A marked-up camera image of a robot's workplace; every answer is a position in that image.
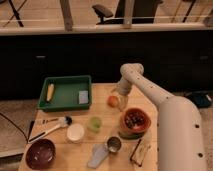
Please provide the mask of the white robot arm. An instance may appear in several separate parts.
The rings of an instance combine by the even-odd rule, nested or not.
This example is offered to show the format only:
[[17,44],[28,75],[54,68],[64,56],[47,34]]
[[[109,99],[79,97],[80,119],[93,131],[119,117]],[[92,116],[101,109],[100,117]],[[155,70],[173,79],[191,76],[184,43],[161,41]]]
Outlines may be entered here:
[[120,67],[117,92],[126,96],[136,86],[157,108],[157,170],[207,171],[202,118],[198,108],[185,97],[163,89],[143,76],[140,63]]

